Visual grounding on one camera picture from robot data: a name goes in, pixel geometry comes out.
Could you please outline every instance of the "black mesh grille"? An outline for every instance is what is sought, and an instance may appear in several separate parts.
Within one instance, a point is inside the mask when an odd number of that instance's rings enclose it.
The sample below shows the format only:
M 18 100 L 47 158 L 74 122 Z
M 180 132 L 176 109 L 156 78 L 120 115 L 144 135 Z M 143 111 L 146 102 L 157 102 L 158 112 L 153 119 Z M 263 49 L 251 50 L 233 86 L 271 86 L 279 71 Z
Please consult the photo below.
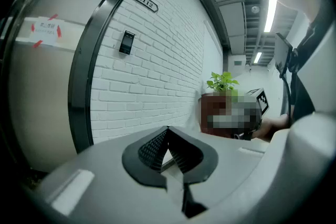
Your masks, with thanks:
M 139 159 L 149 168 L 160 172 L 168 148 L 182 173 L 190 171 L 203 159 L 199 148 L 170 130 L 144 144 L 139 149 Z
M 139 149 L 139 159 L 149 168 L 160 172 L 164 155 L 168 149 L 167 131 L 148 141 Z
M 196 167 L 203 160 L 203 153 L 198 147 L 172 131 L 170 131 L 169 136 L 169 151 L 183 174 Z

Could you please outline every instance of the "ceiling pipe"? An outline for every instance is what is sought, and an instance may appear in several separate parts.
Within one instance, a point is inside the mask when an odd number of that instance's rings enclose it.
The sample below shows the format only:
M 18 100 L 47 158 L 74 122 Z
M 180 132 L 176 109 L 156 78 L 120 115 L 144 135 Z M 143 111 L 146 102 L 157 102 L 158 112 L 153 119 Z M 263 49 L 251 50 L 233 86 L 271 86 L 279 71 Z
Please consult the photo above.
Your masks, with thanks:
M 244 2 L 244 1 L 245 0 L 222 0 L 222 1 L 216 2 L 216 4 L 220 7 L 220 6 L 225 6 L 225 5 L 235 4 L 235 3 L 240 3 L 240 2 Z
M 257 41 L 256 41 L 256 47 L 254 48 L 252 57 L 250 59 L 250 63 L 249 63 L 250 66 L 252 66 L 253 61 L 256 58 L 256 54 L 257 54 L 260 39 L 261 39 L 261 34 L 264 32 L 265 23 L 266 23 L 266 10 L 267 10 L 266 7 L 267 7 L 266 0 L 261 0 L 258 36 L 257 36 Z
M 249 17 L 247 18 L 247 20 L 259 20 L 259 16 L 255 16 L 255 17 Z M 291 18 L 291 17 L 277 17 L 277 22 L 294 22 L 295 18 Z
M 260 3 L 258 2 L 245 2 L 246 6 L 261 6 Z
M 262 49 L 264 48 L 265 41 L 266 41 L 266 35 L 263 36 L 261 46 L 260 46 L 260 49 L 259 49 L 259 52 L 261 52 L 262 57 L 264 56 Z
M 245 27 L 245 38 L 244 38 L 244 41 L 245 41 L 245 44 L 244 44 L 244 53 L 245 53 L 245 50 L 246 50 L 246 42 L 247 42 L 247 22 L 246 22 L 246 9 L 245 9 L 245 1 L 243 1 L 243 14 L 244 14 L 244 27 Z

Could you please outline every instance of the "blurred object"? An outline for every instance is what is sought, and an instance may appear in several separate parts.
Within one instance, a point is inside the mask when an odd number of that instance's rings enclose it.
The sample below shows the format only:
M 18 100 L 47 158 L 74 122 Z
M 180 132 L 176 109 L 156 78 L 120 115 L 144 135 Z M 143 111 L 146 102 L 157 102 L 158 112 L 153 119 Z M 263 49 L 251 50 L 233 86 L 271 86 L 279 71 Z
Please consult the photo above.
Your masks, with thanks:
M 47 175 L 47 173 L 30 169 L 22 171 L 19 174 L 19 179 L 20 182 L 22 182 L 29 189 L 35 190 Z
M 249 93 L 242 96 L 233 96 L 231 91 L 203 94 L 198 101 L 201 132 L 234 138 L 235 134 L 258 129 L 262 111 L 268 109 L 268 105 L 264 105 L 267 100 L 263 89 Z

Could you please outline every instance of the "ceiling fixture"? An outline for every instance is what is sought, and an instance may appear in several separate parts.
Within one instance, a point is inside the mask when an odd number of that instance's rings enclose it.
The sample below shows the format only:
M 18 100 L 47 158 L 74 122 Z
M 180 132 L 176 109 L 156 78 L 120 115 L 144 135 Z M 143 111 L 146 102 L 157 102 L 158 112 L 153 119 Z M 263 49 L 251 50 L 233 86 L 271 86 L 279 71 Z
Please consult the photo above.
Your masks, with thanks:
M 277 8 L 277 0 L 269 0 L 268 2 L 268 12 L 264 32 L 269 33 L 272 29 L 272 24 L 274 21 L 275 10 Z
M 252 13 L 256 14 L 256 13 L 258 13 L 260 11 L 260 8 L 258 6 L 253 6 L 251 8 L 251 11 L 252 11 Z
M 258 53 L 257 53 L 256 59 L 254 60 L 254 63 L 258 63 L 261 54 L 263 54 L 263 53 L 262 53 L 262 52 L 258 52 Z

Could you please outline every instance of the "red tape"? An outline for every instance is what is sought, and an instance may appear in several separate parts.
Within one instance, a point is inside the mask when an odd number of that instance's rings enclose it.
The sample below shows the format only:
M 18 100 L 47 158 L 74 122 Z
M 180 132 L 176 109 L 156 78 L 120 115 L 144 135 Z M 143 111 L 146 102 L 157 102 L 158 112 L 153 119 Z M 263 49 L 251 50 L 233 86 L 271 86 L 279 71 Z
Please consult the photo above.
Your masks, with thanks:
M 48 20 L 55 19 L 57 16 L 58 16 L 58 14 L 54 14 L 54 15 L 52 15 Z
M 33 48 L 37 48 L 38 45 L 40 45 L 42 42 L 43 42 L 42 40 L 37 41 L 37 42 L 33 45 Z
M 62 37 L 61 28 L 59 28 L 59 25 L 57 26 L 57 36 Z

